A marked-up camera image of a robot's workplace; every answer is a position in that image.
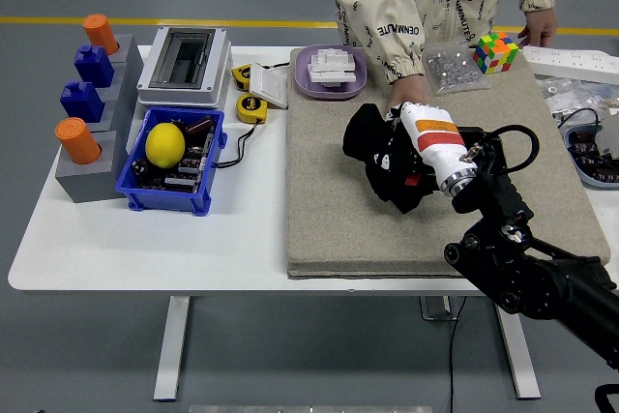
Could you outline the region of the person's right hand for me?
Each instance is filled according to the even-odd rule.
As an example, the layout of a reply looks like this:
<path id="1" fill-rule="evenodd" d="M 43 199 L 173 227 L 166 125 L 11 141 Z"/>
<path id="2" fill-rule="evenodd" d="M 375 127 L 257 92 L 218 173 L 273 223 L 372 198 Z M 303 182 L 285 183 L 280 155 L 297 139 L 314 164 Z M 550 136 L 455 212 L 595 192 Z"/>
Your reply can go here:
<path id="1" fill-rule="evenodd" d="M 391 84 L 391 94 L 386 105 L 390 110 L 401 103 L 427 103 L 427 79 L 423 74 L 412 74 Z"/>

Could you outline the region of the person's left hand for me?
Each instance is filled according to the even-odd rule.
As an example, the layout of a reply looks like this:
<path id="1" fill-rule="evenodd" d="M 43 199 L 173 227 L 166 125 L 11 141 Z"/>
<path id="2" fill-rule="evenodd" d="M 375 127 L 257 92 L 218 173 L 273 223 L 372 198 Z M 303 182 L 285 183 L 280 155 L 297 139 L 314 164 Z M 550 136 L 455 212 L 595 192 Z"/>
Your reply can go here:
<path id="1" fill-rule="evenodd" d="M 550 47 L 556 34 L 558 22 L 553 9 L 524 13 L 525 26 L 518 33 L 518 46 Z"/>

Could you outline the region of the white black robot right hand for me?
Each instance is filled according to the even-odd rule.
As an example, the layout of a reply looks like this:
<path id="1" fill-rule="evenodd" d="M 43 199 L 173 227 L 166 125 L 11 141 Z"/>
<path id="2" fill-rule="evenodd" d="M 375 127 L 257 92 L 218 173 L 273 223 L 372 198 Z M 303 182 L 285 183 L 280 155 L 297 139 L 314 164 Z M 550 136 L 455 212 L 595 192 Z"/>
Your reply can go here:
<path id="1" fill-rule="evenodd" d="M 401 124 L 412 146 L 435 174 L 436 184 L 446 195 L 455 196 L 475 177 L 478 166 L 449 112 L 421 103 L 404 102 L 392 107 L 388 121 Z"/>

